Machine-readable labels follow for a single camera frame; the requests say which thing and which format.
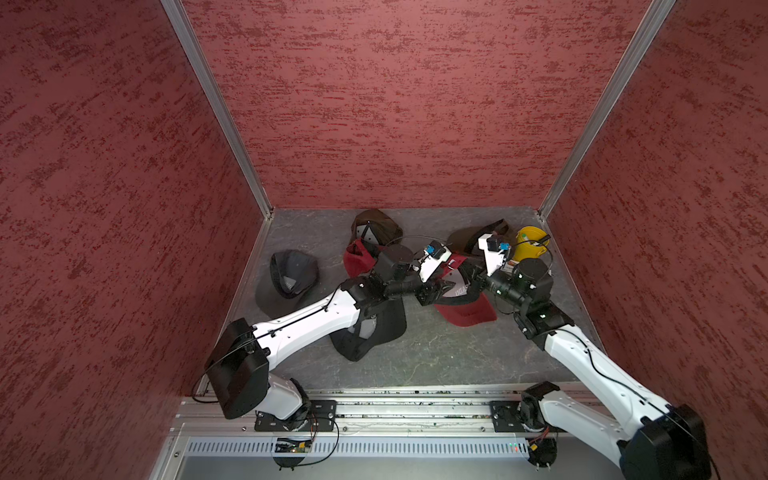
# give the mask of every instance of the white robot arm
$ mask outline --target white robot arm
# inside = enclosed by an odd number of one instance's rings
[[[523,334],[571,370],[614,417],[543,382],[522,396],[524,425],[532,431],[554,426],[570,432],[620,466],[626,478],[709,478],[706,437],[698,415],[686,406],[672,407],[590,342],[549,301],[551,277],[544,262],[523,260],[505,273],[501,267],[510,246],[492,235],[480,237],[478,245],[484,250],[486,268],[475,281],[485,282],[487,290],[518,307],[515,321]],[[415,265],[403,269],[397,262],[382,262],[389,266],[349,279],[325,299],[290,315],[253,327],[244,320],[230,324],[207,370],[224,415],[236,418],[255,409],[299,425],[306,418],[306,397],[297,384],[269,371],[304,346],[354,326],[369,306],[394,292],[415,293],[424,305],[433,302],[444,288],[433,273],[449,257],[447,247],[433,244]],[[403,279],[403,270],[410,269],[419,274]],[[392,273],[395,270],[402,274],[399,278]]]

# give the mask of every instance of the black cable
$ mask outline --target black cable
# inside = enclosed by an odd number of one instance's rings
[[[697,443],[697,444],[698,444],[698,445],[699,445],[699,446],[700,446],[700,447],[701,447],[701,448],[704,450],[704,452],[707,454],[707,457],[709,457],[709,459],[710,459],[710,462],[712,463],[712,466],[713,466],[713,467],[714,467],[714,469],[715,469],[715,475],[717,475],[717,478],[718,478],[718,480],[721,480],[721,479],[722,479],[722,477],[720,477],[720,470],[717,468],[717,464],[715,463],[715,459],[714,459],[714,458],[712,458],[712,455],[710,455],[709,451],[708,451],[706,448],[704,448],[704,445],[702,445],[702,443],[701,443],[701,442],[699,442],[699,439],[697,439],[696,437],[694,437],[694,434],[693,434],[693,433],[691,433],[691,432],[688,432],[688,430],[687,430],[687,429],[685,429],[685,428],[684,428],[684,427],[683,427],[681,424],[677,423],[677,421],[675,421],[675,419],[673,419],[671,416],[669,416],[669,415],[668,415],[668,414],[667,414],[667,413],[666,413],[664,410],[660,409],[659,407],[655,406],[653,403],[649,402],[647,398],[645,398],[645,397],[644,397],[644,396],[642,396],[641,394],[639,394],[639,393],[635,392],[635,391],[634,391],[632,388],[630,388],[629,386],[627,386],[627,384],[625,384],[625,383],[623,383],[623,382],[620,382],[619,380],[616,380],[616,379],[612,379],[610,376],[607,376],[607,375],[605,375],[603,372],[601,372],[600,370],[598,370],[598,368],[597,368],[597,367],[595,366],[595,364],[594,364],[594,360],[592,359],[592,351],[590,350],[589,346],[587,346],[587,344],[584,342],[584,340],[582,340],[582,339],[581,339],[581,337],[580,337],[580,336],[576,335],[575,333],[573,333],[573,332],[571,332],[571,331],[568,331],[568,330],[564,330],[564,329],[562,329],[562,328],[557,328],[557,329],[554,329],[554,330],[548,330],[547,332],[544,332],[544,334],[549,334],[549,333],[552,333],[552,332],[565,332],[565,333],[570,333],[572,336],[576,337],[576,340],[578,340],[578,341],[579,341],[579,343],[581,343],[581,345],[583,345],[583,346],[584,346],[584,348],[587,350],[587,355],[589,355],[589,363],[591,363],[591,364],[592,364],[592,369],[593,369],[593,370],[594,370],[594,371],[595,371],[595,372],[596,372],[596,373],[597,373],[599,376],[602,376],[602,377],[603,377],[603,378],[605,378],[605,379],[611,380],[612,382],[615,382],[615,383],[617,383],[617,384],[619,384],[619,385],[623,386],[625,389],[629,390],[630,392],[632,392],[632,393],[633,393],[633,394],[635,394],[636,396],[640,397],[640,398],[643,400],[643,402],[646,402],[648,405],[650,405],[650,406],[652,406],[654,409],[656,409],[656,410],[657,410],[657,411],[658,411],[658,412],[659,412],[661,415],[664,415],[665,417],[667,417],[667,419],[668,419],[670,422],[672,422],[673,424],[677,425],[677,427],[678,427],[680,430],[682,430],[683,432],[686,432],[686,433],[688,434],[688,436],[689,436],[689,437],[691,437],[691,438],[693,439],[693,441],[694,441],[694,442],[696,442],[696,443]]]
[[[200,382],[202,382],[202,381],[203,381],[203,377],[205,377],[205,375],[207,375],[207,374],[208,374],[208,372],[210,371],[210,369],[212,369],[212,368],[213,368],[213,367],[214,367],[214,366],[215,366],[217,363],[221,363],[221,362],[222,362],[224,359],[226,359],[228,356],[230,356],[230,355],[232,355],[233,353],[235,353],[237,350],[240,350],[240,349],[242,349],[242,348],[244,348],[244,347],[246,347],[246,346],[248,346],[248,345],[250,345],[250,344],[252,344],[252,343],[256,342],[258,339],[261,339],[261,338],[263,338],[263,337],[265,337],[265,336],[267,336],[267,335],[272,335],[272,334],[273,334],[273,333],[275,333],[275,332],[279,332],[280,330],[282,330],[282,329],[286,328],[287,326],[291,326],[291,325],[293,325],[294,323],[296,323],[296,322],[299,322],[300,320],[304,320],[304,319],[305,319],[305,318],[307,318],[308,316],[312,316],[312,315],[314,315],[315,313],[318,313],[318,312],[319,312],[319,311],[321,311],[321,310],[325,310],[325,311],[327,312],[327,311],[328,311],[328,305],[330,305],[330,304],[331,304],[331,301],[333,300],[333,297],[336,295],[336,292],[337,292],[337,291],[339,291],[339,287],[341,287],[341,283],[340,283],[340,284],[339,284],[339,285],[338,285],[338,286],[337,286],[337,287],[334,289],[334,291],[333,291],[333,294],[331,294],[331,297],[328,299],[328,302],[326,303],[326,305],[325,305],[325,306],[323,306],[323,307],[320,307],[319,309],[317,309],[317,310],[315,310],[315,311],[313,311],[313,312],[311,312],[311,313],[307,313],[305,316],[303,316],[303,317],[301,317],[301,318],[299,318],[299,319],[295,319],[295,320],[294,320],[294,321],[292,321],[291,323],[286,323],[285,325],[282,325],[282,326],[280,326],[280,327],[278,327],[278,328],[276,328],[276,329],[272,329],[272,330],[269,330],[267,333],[264,333],[263,335],[259,335],[259,336],[257,336],[257,337],[254,337],[254,338],[252,338],[252,339],[249,339],[249,340],[247,340],[246,342],[244,342],[244,343],[241,343],[240,345],[238,345],[238,346],[237,346],[235,349],[233,349],[233,350],[231,350],[231,351],[227,352],[226,354],[224,354],[224,356],[222,356],[220,359],[216,360],[215,362],[212,362],[212,363],[211,363],[211,364],[208,366],[208,368],[206,368],[206,369],[205,369],[205,372],[203,372],[203,375],[201,375],[201,376],[200,376],[200,378],[199,378],[199,379],[198,379],[198,380],[197,380],[197,381],[194,383],[194,384],[195,384],[195,387],[197,387],[198,385],[200,385]],[[238,335],[237,337],[235,337],[235,340],[234,340],[234,342],[236,342],[238,339],[240,339],[240,337],[241,337],[241,336],[243,336],[243,335],[247,335],[247,334],[249,334],[249,333],[253,333],[253,330],[251,330],[251,331],[248,331],[248,332],[243,332],[243,333],[241,333],[240,335]],[[192,397],[192,400],[194,400],[194,401],[195,401],[195,402],[197,402],[197,403],[218,403],[218,402],[219,402],[218,400],[200,400],[200,399],[198,399],[198,398],[195,396],[195,394],[194,394],[194,389],[192,389],[192,394],[191,394],[190,396]]]
[[[387,244],[384,247],[387,247],[387,246],[391,245],[392,242],[394,242],[395,240],[400,240],[401,238],[428,238],[430,240],[434,240],[435,242],[440,242],[444,247],[447,247],[448,245],[450,245],[450,243],[448,243],[447,240],[443,240],[443,239],[440,239],[440,238],[434,238],[434,237],[428,237],[426,235],[402,235],[400,237],[391,239],[389,242],[387,242]]]
[[[552,251],[549,250],[549,247],[539,242],[541,242],[541,239],[540,240],[523,240],[522,242],[517,242],[515,245],[510,245],[509,250],[507,250],[508,252],[507,258],[504,260],[504,263],[507,263],[509,261],[509,255],[510,253],[515,251],[515,247],[517,245],[522,245],[523,243],[536,243],[537,247],[544,247],[544,249],[546,250],[546,253],[549,253],[549,265],[547,265],[547,271],[549,271],[552,268],[552,265],[554,264],[554,254],[552,254]]]
[[[237,336],[237,338],[235,339],[235,341],[237,341],[237,340],[238,340],[238,339],[239,339],[241,336],[243,336],[243,335],[245,335],[245,334],[247,334],[247,333],[253,333],[253,330],[251,330],[250,332],[244,332],[244,333],[241,333],[240,335],[238,335],[238,336]],[[203,377],[205,377],[205,375],[207,375],[207,374],[208,374],[208,372],[210,372],[210,369],[212,369],[212,368],[213,368],[213,367],[214,367],[214,366],[215,366],[217,363],[221,363],[221,362],[222,362],[224,359],[226,359],[228,356],[230,356],[230,355],[232,355],[233,353],[235,353],[237,350],[240,350],[240,349],[244,348],[245,346],[248,346],[248,345],[250,345],[250,344],[251,344],[251,343],[253,343],[253,342],[256,342],[256,339],[255,339],[255,338],[254,338],[254,339],[250,339],[250,340],[247,340],[245,343],[242,343],[242,344],[238,345],[238,346],[237,346],[237,348],[233,349],[233,350],[232,350],[232,351],[230,351],[230,352],[227,352],[227,353],[226,353],[224,356],[222,356],[220,359],[216,360],[215,362],[212,362],[212,363],[211,363],[211,364],[208,366],[208,368],[206,368],[206,369],[205,369],[205,372],[203,372],[203,375],[201,375],[201,376],[200,376],[200,378],[199,378],[199,379],[198,379],[198,380],[195,382],[195,386],[198,386],[198,385],[200,385],[200,382],[202,382],[202,381],[203,381]],[[191,396],[192,396],[192,400],[194,400],[194,401],[195,401],[195,402],[197,402],[197,403],[218,403],[218,402],[219,402],[218,400],[200,400],[200,399],[198,399],[198,398],[195,396],[195,394],[194,394],[194,389],[192,389],[192,395],[191,395]]]
[[[312,413],[312,420],[315,422],[315,431],[312,432],[312,444],[315,443],[315,437],[317,437],[317,431],[320,430],[320,422],[317,421],[317,415],[315,413]]]
[[[326,312],[328,311],[328,307],[330,306],[331,302],[333,301],[333,297],[334,297],[334,296],[336,296],[336,292],[338,292],[338,291],[339,291],[339,288],[341,288],[341,283],[340,283],[340,284],[338,284],[338,285],[336,285],[336,288],[335,288],[335,289],[333,289],[333,293],[331,293],[331,297],[328,299],[328,303],[326,303],[326,308],[324,308],[324,310],[325,310]]]
[[[331,450],[331,452],[328,455],[326,455],[324,458],[321,458],[320,460],[318,460],[317,462],[300,463],[298,465],[294,465],[293,467],[290,467],[291,470],[293,470],[294,468],[299,468],[299,467],[310,467],[312,465],[317,465],[318,463],[323,463],[328,458],[331,458],[331,455],[333,455],[333,453],[336,451],[336,447],[339,446],[339,439],[341,438],[341,431],[339,430],[339,424],[336,423],[336,419],[329,419],[329,420],[331,421],[331,423],[333,423],[336,426],[336,443],[333,445],[333,449]]]

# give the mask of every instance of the aluminum frame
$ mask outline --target aluminum frame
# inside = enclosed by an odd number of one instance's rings
[[[519,400],[531,383],[413,386],[376,389],[309,390],[315,400],[335,400],[336,422],[342,438],[509,438],[496,433],[489,403],[495,400]],[[562,392],[580,403],[610,415],[581,382],[560,382]],[[255,417],[246,415],[226,420],[218,404],[200,404],[182,399],[170,429],[166,448],[153,470],[151,480],[174,480],[180,471],[189,442],[200,437],[271,439],[284,434],[255,432]],[[335,439],[336,432],[321,432],[319,437]],[[514,435],[523,439],[537,433]],[[572,436],[561,433],[561,436]]]
[[[563,168],[550,187],[541,207],[539,207],[538,212],[542,219],[547,220],[549,214],[552,213],[555,204],[565,191],[579,164],[584,160],[587,150],[603,127],[608,115],[624,91],[624,87],[632,78],[632,74],[637,70],[637,66],[645,56],[645,52],[659,32],[664,20],[667,19],[674,4],[675,0],[653,0],[646,10],[611,79],[605,85],[603,94],[600,96],[598,104],[595,105],[581,136],[576,140],[576,145],[565,160]]]
[[[243,270],[243,274],[240,275],[240,282],[237,284],[237,289],[235,290],[235,294],[232,297],[230,308],[227,311],[227,316],[224,317],[224,323],[221,325],[221,329],[219,330],[219,335],[216,337],[216,340],[221,338],[221,334],[224,333],[224,329],[227,328],[227,325],[236,320],[235,316],[237,315],[237,312],[240,311],[240,306],[243,302],[243,293],[246,290],[246,286],[248,285],[248,282],[256,276],[257,270],[259,269],[259,259],[261,258],[261,253],[264,251],[264,245],[266,245],[266,237],[269,235],[273,219],[274,216],[264,217],[264,221],[261,223],[259,233],[256,235],[256,242],[253,243],[253,249],[250,251],[250,256],[248,257],[248,262],[245,265],[245,270]],[[210,383],[208,382],[208,378],[204,378],[202,381],[200,381],[200,384],[195,389],[195,395],[204,395],[208,390],[209,385]]]
[[[558,246],[557,238],[555,238],[554,233],[552,233],[552,229],[549,227],[547,221],[541,217],[539,217],[539,220],[541,221],[541,228],[550,235],[549,244],[547,247],[561,268],[562,280],[568,285],[568,289],[570,289],[570,291],[576,296],[578,307],[581,309],[582,313],[587,317],[589,323],[594,326],[592,316],[589,314],[587,305],[584,303],[584,298],[582,298],[581,292],[576,287],[576,282],[571,275],[571,271],[568,269],[568,264],[565,262],[565,257],[563,256],[562,250],[560,250],[560,247]],[[603,347],[603,340],[600,338],[598,329],[593,328],[592,330],[592,333],[594,333],[594,337],[597,340],[595,343],[597,344],[598,348],[605,351],[605,348]]]
[[[271,219],[273,206],[266,197],[266,191],[261,184],[261,180],[259,180],[259,175],[256,173],[253,162],[250,160],[250,155],[243,142],[243,138],[240,136],[240,132],[237,131],[232,114],[227,108],[227,103],[224,101],[219,85],[216,83],[216,78],[205,59],[200,42],[197,41],[197,36],[192,29],[187,11],[184,10],[180,0],[161,0],[161,3],[163,8],[165,8],[170,24],[174,27],[179,42],[181,42],[184,53],[187,54],[187,58],[192,64],[197,80],[200,82],[200,86],[210,102],[210,107],[214,110],[216,119],[219,121],[221,130],[224,132],[224,137],[227,138],[232,153],[235,159],[237,159],[240,169],[243,171],[243,176],[245,176],[248,182],[250,191],[253,193],[257,204],[259,204],[264,220]]]

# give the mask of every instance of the mounting plate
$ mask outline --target mounting plate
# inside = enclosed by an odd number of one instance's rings
[[[333,422],[336,417],[336,400],[313,400],[310,406],[308,420],[316,419],[318,432],[332,432]],[[276,419],[274,415],[264,412],[256,412],[256,422],[253,424],[255,432],[291,432],[288,422]],[[294,432],[308,432],[310,422],[304,422]]]
[[[518,405],[520,402],[503,402],[492,401],[488,402],[491,406],[491,420],[493,421],[493,430],[497,433],[529,433],[518,418]],[[563,429],[557,427],[549,427],[549,431],[552,433],[564,432]]]

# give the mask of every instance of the gray floor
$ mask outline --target gray floor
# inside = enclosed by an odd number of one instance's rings
[[[360,210],[278,210],[266,240],[256,275],[247,282],[235,318],[249,323],[268,320],[253,299],[257,278],[272,253],[296,249],[315,256],[320,282],[304,304],[321,300],[347,278],[342,254],[350,227]],[[528,207],[441,208],[384,210],[408,234],[446,238],[462,227],[483,226],[501,218],[516,230],[540,226]],[[416,251],[428,240],[404,239]],[[594,327],[578,297],[564,281],[561,265],[552,267],[552,299],[598,343]],[[384,386],[451,386],[498,383],[563,382],[575,377],[559,362],[526,340],[509,315],[469,328],[453,326],[434,306],[422,307],[406,298],[408,330],[399,339],[374,347],[359,362],[350,362],[333,348],[328,337],[293,354],[274,371],[293,377],[308,389],[366,388]],[[504,311],[510,306],[499,302]]]

